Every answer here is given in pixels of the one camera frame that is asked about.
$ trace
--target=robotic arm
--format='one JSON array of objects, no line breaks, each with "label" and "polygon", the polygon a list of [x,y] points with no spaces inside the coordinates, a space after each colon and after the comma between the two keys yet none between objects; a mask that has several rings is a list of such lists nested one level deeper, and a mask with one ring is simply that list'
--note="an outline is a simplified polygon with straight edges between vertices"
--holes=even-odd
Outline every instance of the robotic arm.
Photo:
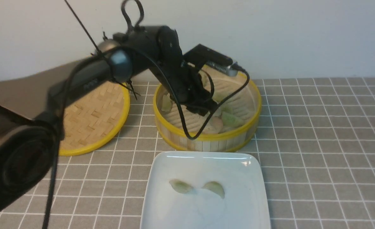
[{"label": "robotic arm", "polygon": [[[64,138],[64,108],[102,83],[131,83],[133,76],[150,70],[175,101],[182,122],[181,105],[201,116],[210,113],[196,136],[190,136],[184,126],[186,136],[192,140],[199,136],[217,108],[247,85],[248,74],[231,58],[203,45],[183,54],[175,30],[168,26],[140,26],[144,11],[141,3],[135,1],[141,14],[137,24],[131,25],[125,13],[125,0],[122,13],[127,32],[115,33],[112,39],[104,35],[103,42],[96,45],[65,0],[95,45],[95,53],[29,77],[0,82],[0,211],[34,187],[52,167],[43,226],[47,228],[58,147]],[[247,81],[217,104],[212,100],[211,78],[210,92],[201,81],[199,71],[205,64],[229,76],[242,71],[247,74]]]}]

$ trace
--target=steamer basket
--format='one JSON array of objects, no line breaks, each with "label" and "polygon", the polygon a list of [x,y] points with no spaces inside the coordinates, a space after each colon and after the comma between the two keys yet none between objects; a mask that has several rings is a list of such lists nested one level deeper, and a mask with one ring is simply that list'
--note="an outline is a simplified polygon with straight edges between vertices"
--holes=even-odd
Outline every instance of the steamer basket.
[{"label": "steamer basket", "polygon": [[130,94],[119,84],[105,82],[65,110],[65,139],[60,156],[91,152],[109,142],[124,125]]},{"label": "steamer basket", "polygon": [[[241,72],[236,77],[228,77],[208,66],[204,66],[203,70],[211,76],[215,92],[218,93],[231,94],[243,85],[246,80],[246,76]],[[205,88],[210,90],[210,84],[207,83]],[[224,129],[225,132],[220,134],[207,135],[202,133],[194,141],[187,139],[183,132],[179,112],[175,104],[170,113],[164,114],[161,111],[162,97],[166,93],[166,89],[162,85],[159,85],[155,91],[153,100],[155,123],[164,141],[176,150],[235,152],[245,146],[256,132],[262,100],[260,92],[252,80],[241,92],[226,102],[234,110],[234,114],[244,119],[246,123],[237,129]],[[250,104],[250,113],[242,109],[243,104]],[[184,106],[182,106],[182,110],[190,136],[194,136],[203,124],[203,121],[199,122],[199,119],[204,119],[204,117],[189,113]]]}]

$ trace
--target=black wire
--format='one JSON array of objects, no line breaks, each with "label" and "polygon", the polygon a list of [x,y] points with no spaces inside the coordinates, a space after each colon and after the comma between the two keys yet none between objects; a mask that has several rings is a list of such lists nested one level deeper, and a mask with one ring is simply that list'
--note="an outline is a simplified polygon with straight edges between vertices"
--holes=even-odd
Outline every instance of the black wire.
[{"label": "black wire", "polygon": [[214,83],[213,83],[213,80],[212,80],[212,78],[210,77],[210,75],[209,75],[209,73],[207,71],[204,71],[202,69],[200,71],[202,71],[202,72],[204,72],[206,74],[206,76],[209,79],[209,83],[210,83],[210,97],[207,100],[205,100],[205,102],[207,102],[207,101],[213,99],[213,95],[214,95]]},{"label": "black wire", "polygon": [[[110,63],[107,59],[105,59],[105,61],[106,61],[107,64],[110,66],[110,69],[112,69],[112,65],[111,65],[111,63]],[[124,87],[125,89],[127,89],[127,90],[131,91],[132,93],[134,93],[135,98],[137,98],[136,95],[141,96],[141,94],[138,93],[138,92],[136,92],[136,91],[133,89],[132,86],[131,86],[131,88],[129,88],[129,87],[125,86],[124,84],[120,83],[120,82],[119,82],[118,80],[116,80],[115,78],[112,78],[112,80],[113,80],[114,82],[116,82],[117,84],[120,84],[120,85],[121,85],[122,87]]]},{"label": "black wire", "polygon": [[186,127],[186,121],[185,121],[185,116],[183,115],[183,110],[182,110],[182,106],[176,96],[176,93],[175,91],[173,90],[173,87],[172,85],[169,83],[165,73],[163,72],[162,68],[159,66],[159,64],[157,64],[157,62],[155,60],[153,60],[150,56],[148,56],[147,54],[145,54],[143,51],[141,50],[138,50],[138,49],[135,49],[135,48],[132,48],[132,47],[129,47],[127,45],[122,45],[120,47],[116,47],[116,48],[113,48],[110,50],[110,52],[114,52],[114,51],[117,51],[117,50],[120,50],[120,49],[129,49],[129,50],[132,50],[132,51],[135,51],[136,53],[144,56],[145,58],[147,58],[161,73],[161,75],[163,75],[163,78],[165,79],[166,81],[166,84],[168,84],[169,86],[169,89],[170,89],[170,93],[172,94],[172,96],[174,97],[175,99],[175,104],[178,108],[178,111],[179,111],[179,116],[181,118],[181,122],[182,122],[182,129],[183,129],[183,132],[185,133],[186,137],[190,140],[195,140],[197,139],[200,134],[203,132],[203,130],[205,129],[207,123],[210,121],[211,117],[213,116],[213,114],[216,112],[216,110],[221,106],[223,105],[227,100],[229,100],[231,97],[233,97],[234,95],[236,95],[237,93],[239,93],[241,90],[243,90],[247,84],[250,82],[250,75],[248,74],[247,71],[245,71],[245,69],[243,69],[242,67],[240,67],[239,65],[235,64],[233,65],[232,67],[238,71],[241,71],[243,72],[246,76],[247,76],[247,79],[246,81],[244,82],[244,84],[239,87],[237,90],[235,90],[233,93],[231,93],[230,95],[228,95],[227,97],[225,97],[222,101],[220,101],[219,104],[217,104],[217,106],[214,108],[214,110],[212,110],[209,114],[209,116],[207,117],[207,119],[205,120],[205,122],[203,123],[202,127],[199,129],[199,131],[196,133],[196,135],[194,136],[190,136],[189,134],[189,131],[188,131],[188,128]]},{"label": "black wire", "polygon": [[77,19],[77,21],[80,23],[80,25],[82,26],[83,30],[86,32],[87,36],[89,37],[90,41],[92,41],[94,47],[96,48],[98,54],[101,54],[101,51],[100,49],[98,48],[98,46],[96,45],[96,43],[94,42],[92,36],[90,36],[89,32],[87,31],[86,27],[83,25],[83,23],[80,21],[79,17],[77,16],[77,14],[74,12],[74,10],[72,9],[72,7],[70,6],[70,4],[67,2],[67,0],[65,0],[65,3],[66,5],[69,7],[70,11],[73,13],[74,17]]},{"label": "black wire", "polygon": [[100,57],[95,55],[89,59],[86,59],[80,64],[78,64],[74,69],[71,71],[69,77],[65,81],[64,87],[63,87],[63,97],[61,102],[60,111],[58,113],[58,128],[57,128],[57,141],[56,144],[53,147],[54,155],[53,155],[53,161],[52,161],[52,168],[51,168],[51,181],[49,183],[49,190],[48,190],[48,198],[46,200],[46,207],[45,207],[45,216],[44,216],[44,222],[42,225],[42,229],[47,229],[49,224],[49,218],[51,216],[51,207],[53,202],[53,194],[55,190],[55,184],[56,184],[56,174],[57,174],[57,165],[58,165],[58,158],[59,158],[59,146],[60,146],[60,137],[62,136],[63,130],[64,130],[64,117],[65,117],[65,108],[67,103],[68,94],[70,91],[70,85],[73,81],[74,76],[76,73],[78,73],[80,70],[82,70],[84,67],[86,67],[89,64],[92,64],[95,61],[99,61]]}]

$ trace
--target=green vegetable slice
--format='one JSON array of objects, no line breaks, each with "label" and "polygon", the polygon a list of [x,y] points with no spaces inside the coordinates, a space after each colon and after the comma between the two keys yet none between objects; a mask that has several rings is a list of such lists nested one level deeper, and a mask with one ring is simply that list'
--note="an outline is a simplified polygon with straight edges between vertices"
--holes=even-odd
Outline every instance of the green vegetable slice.
[{"label": "green vegetable slice", "polygon": [[203,189],[207,189],[209,191],[214,192],[215,194],[219,195],[222,199],[224,199],[224,189],[221,184],[216,181],[207,182],[203,187]]},{"label": "green vegetable slice", "polygon": [[186,184],[178,179],[170,180],[169,184],[172,186],[173,190],[181,194],[186,194],[193,190],[193,187],[190,184]]},{"label": "green vegetable slice", "polygon": [[240,119],[239,117],[237,117],[233,114],[227,113],[227,112],[221,113],[221,120],[223,121],[223,124],[225,126],[230,126],[230,127],[234,127],[234,128],[242,126],[245,123],[244,120]]},{"label": "green vegetable slice", "polygon": [[164,112],[170,112],[172,110],[172,105],[173,103],[169,96],[163,95],[161,110]]}]

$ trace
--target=square plate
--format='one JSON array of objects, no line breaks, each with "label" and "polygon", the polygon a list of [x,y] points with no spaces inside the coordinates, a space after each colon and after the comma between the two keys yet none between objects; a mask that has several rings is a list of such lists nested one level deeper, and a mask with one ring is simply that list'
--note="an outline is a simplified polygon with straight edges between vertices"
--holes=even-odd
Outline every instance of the square plate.
[{"label": "square plate", "polygon": [[[169,181],[194,187],[176,192]],[[225,197],[202,189],[217,181]],[[263,174],[251,155],[219,152],[162,152],[148,179],[140,229],[270,229]]]}]

